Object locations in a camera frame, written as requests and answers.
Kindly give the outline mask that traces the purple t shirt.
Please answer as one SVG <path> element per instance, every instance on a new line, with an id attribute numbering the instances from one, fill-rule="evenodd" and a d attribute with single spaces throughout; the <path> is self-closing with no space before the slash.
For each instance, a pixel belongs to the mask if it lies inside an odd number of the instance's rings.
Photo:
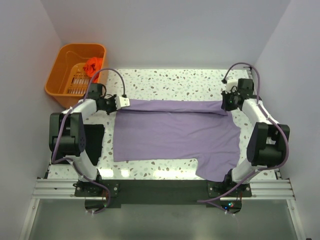
<path id="1" fill-rule="evenodd" d="M 221 182 L 240 159 L 240 133 L 220 101 L 131 99 L 115 115 L 113 160 L 196 159 L 196 175 Z"/>

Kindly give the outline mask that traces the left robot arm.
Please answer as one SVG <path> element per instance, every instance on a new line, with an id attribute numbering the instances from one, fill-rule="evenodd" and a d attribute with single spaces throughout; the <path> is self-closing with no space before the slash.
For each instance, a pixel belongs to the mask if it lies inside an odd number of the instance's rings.
<path id="1" fill-rule="evenodd" d="M 49 148 L 51 163 L 67 161 L 75 170 L 78 182 L 75 188 L 92 196 L 109 198 L 110 191 L 101 182 L 99 170 L 92 164 L 87 152 L 84 120 L 98 111 L 107 115 L 121 108 L 119 96 L 106 98 L 106 86 L 94 83 L 74 106 L 61 113 L 53 113 L 49 119 Z"/>

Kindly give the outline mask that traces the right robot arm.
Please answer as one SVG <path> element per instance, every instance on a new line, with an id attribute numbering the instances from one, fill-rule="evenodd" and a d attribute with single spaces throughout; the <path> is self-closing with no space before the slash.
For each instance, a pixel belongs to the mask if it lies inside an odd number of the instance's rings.
<path id="1" fill-rule="evenodd" d="M 222 110 L 241 110 L 250 120 L 253 131 L 246 158 L 231 169 L 219 183 L 222 197 L 235 196 L 244 185 L 262 171 L 282 167 L 289 158 L 290 127 L 280 124 L 266 110 L 260 97 L 254 94 L 254 82 L 249 78 L 224 78 Z"/>

